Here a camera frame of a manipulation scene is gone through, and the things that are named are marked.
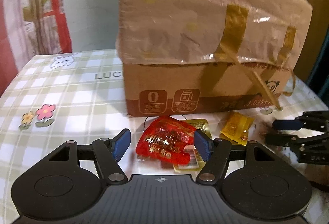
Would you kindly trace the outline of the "person's hand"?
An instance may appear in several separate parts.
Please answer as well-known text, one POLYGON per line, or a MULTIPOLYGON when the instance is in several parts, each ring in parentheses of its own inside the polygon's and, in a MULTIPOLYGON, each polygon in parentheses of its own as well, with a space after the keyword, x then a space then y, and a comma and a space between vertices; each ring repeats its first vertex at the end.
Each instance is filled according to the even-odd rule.
POLYGON ((303 165, 303 174, 309 181, 328 186, 328 166, 305 164, 303 165))

